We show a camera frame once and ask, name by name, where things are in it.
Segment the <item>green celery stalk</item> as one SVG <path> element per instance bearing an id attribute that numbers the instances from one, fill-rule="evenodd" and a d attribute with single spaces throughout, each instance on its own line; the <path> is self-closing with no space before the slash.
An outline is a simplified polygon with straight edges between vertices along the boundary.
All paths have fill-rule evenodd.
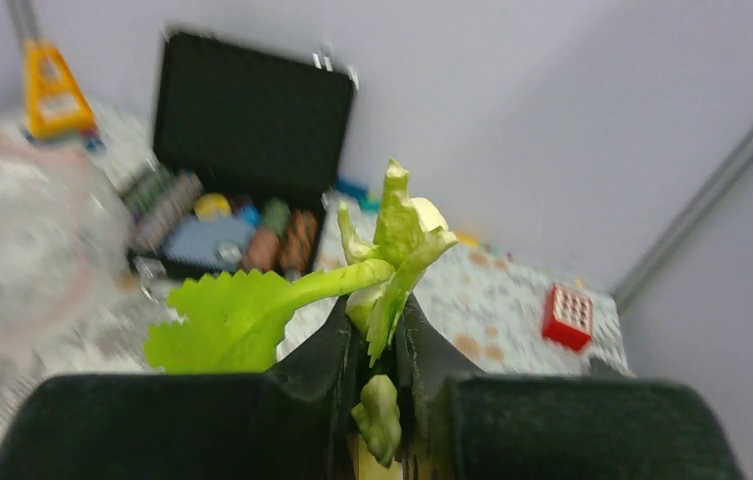
<path id="1" fill-rule="evenodd" d="M 345 296 L 345 314 L 365 340 L 369 370 L 358 402 L 345 411 L 370 455 L 390 467 L 402 434 L 398 391 L 376 368 L 427 268 L 458 242 L 429 199 L 410 195 L 409 183 L 409 171 L 390 160 L 370 240 L 356 230 L 348 204 L 339 202 L 343 267 L 294 281 L 259 272 L 184 281 L 167 298 L 178 320 L 148 330 L 147 363 L 168 374 L 264 372 L 275 364 L 297 310 Z"/>

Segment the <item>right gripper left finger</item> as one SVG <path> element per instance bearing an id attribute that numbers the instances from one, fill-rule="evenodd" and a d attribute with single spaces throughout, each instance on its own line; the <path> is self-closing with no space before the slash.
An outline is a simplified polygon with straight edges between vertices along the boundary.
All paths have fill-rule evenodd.
<path id="1" fill-rule="evenodd" d="M 0 440 L 0 479 L 350 479 L 344 308 L 263 373 L 52 377 Z"/>

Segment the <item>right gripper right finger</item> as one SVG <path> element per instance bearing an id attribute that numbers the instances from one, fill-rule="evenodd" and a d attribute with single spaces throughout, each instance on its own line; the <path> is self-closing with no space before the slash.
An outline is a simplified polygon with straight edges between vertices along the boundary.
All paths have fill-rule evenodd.
<path id="1" fill-rule="evenodd" d="M 705 400 L 624 376 L 482 371 L 415 299 L 395 337 L 408 479 L 740 479 Z"/>

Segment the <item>clear pink zip bag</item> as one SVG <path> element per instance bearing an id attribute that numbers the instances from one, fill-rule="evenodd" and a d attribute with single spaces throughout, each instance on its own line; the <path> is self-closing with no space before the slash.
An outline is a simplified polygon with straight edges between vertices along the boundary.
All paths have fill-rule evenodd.
<path id="1" fill-rule="evenodd" d="M 64 316 L 123 268 L 130 215 L 79 150 L 0 133 L 0 351 Z"/>

